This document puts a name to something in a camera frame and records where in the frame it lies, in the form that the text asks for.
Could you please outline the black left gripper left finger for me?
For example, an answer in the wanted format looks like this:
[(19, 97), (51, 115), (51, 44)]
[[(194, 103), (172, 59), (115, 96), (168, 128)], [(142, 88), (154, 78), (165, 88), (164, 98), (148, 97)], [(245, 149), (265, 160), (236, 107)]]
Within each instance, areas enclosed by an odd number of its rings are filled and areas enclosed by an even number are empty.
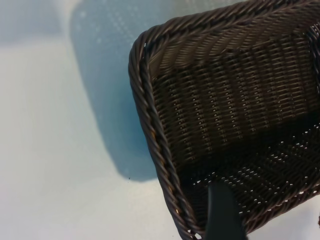
[(230, 188), (224, 183), (211, 183), (208, 186), (208, 216), (204, 239), (247, 239), (239, 205)]

